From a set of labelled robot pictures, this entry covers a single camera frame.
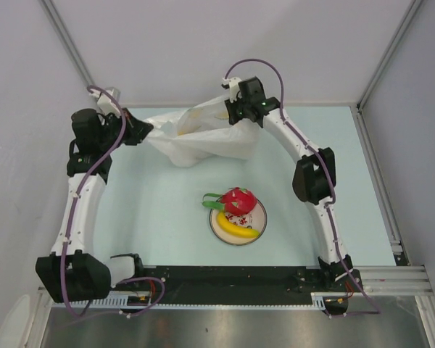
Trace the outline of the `white plastic bag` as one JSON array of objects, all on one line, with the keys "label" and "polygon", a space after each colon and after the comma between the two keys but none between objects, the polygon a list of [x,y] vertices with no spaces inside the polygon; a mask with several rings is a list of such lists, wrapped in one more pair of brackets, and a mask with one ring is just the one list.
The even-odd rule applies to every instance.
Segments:
[{"label": "white plastic bag", "polygon": [[187,110],[148,117],[153,130],[146,142],[177,167],[191,167],[211,156],[249,159],[260,127],[247,119],[231,125],[226,99],[222,95]]}]

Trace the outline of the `red fake dragon fruit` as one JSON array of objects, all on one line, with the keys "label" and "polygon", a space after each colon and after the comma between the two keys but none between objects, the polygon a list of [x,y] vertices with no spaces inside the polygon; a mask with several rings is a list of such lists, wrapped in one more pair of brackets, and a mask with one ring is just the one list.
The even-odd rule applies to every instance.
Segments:
[{"label": "red fake dragon fruit", "polygon": [[246,188],[235,187],[224,194],[207,193],[202,206],[218,212],[240,216],[249,214],[257,205],[256,196]]}]

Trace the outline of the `round printed plate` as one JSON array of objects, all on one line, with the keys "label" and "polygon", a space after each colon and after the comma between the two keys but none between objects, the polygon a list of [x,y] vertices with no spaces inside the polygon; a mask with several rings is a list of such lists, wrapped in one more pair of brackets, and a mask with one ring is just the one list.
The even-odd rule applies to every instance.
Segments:
[{"label": "round printed plate", "polygon": [[260,200],[254,209],[245,215],[232,215],[225,212],[225,218],[228,223],[224,226],[232,226],[230,230],[225,229],[219,224],[217,210],[210,210],[209,224],[214,235],[226,244],[232,246],[245,246],[258,240],[264,232],[268,224],[268,216],[266,210]]}]

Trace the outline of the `yellow fake banana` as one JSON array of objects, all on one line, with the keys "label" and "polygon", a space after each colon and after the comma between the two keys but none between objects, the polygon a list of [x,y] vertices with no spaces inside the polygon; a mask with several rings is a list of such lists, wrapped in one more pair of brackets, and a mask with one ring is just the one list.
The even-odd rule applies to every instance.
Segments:
[{"label": "yellow fake banana", "polygon": [[217,214],[216,221],[220,228],[222,228],[226,233],[239,238],[254,239],[260,235],[260,232],[253,228],[244,228],[233,224],[228,220],[224,212],[219,212]]}]

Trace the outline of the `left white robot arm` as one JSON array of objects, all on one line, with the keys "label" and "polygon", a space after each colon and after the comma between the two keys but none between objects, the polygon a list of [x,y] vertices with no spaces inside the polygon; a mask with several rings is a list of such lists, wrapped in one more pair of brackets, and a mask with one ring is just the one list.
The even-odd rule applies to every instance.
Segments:
[{"label": "left white robot arm", "polygon": [[56,303],[104,299],[122,282],[136,290],[146,273],[141,258],[127,253],[103,262],[93,252],[99,203],[108,183],[110,148],[136,146],[152,131],[150,123],[81,109],[71,117],[75,138],[70,142],[67,163],[68,198],[57,240],[46,257],[36,261],[36,272]]}]

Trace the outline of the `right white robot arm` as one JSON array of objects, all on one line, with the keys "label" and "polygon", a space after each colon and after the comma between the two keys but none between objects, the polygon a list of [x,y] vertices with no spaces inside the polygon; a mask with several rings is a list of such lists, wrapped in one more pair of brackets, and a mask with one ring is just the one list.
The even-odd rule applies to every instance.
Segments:
[{"label": "right white robot arm", "polygon": [[351,257],[344,249],[334,214],[336,160],[329,147],[319,148],[294,124],[281,101],[266,97],[262,82],[253,77],[223,79],[228,90],[225,106],[231,125],[249,120],[270,133],[295,162],[292,188],[310,211],[319,242],[320,283],[336,291],[352,272]]}]

